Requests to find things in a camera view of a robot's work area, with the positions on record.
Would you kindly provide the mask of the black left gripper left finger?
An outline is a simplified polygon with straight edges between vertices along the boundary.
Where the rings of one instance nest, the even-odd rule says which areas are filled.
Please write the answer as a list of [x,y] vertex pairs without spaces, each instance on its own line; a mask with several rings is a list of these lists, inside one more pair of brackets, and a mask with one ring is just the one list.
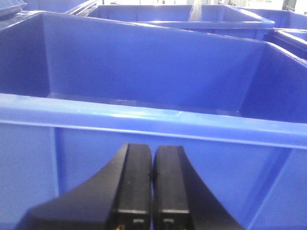
[[95,175],[27,210],[17,230],[149,230],[152,155],[126,143]]

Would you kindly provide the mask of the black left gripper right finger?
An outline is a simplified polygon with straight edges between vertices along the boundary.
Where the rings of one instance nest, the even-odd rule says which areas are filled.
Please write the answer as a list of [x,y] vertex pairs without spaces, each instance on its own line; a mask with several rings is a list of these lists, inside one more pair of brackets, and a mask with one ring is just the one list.
[[241,230],[190,163],[183,146],[159,146],[153,164],[155,230]]

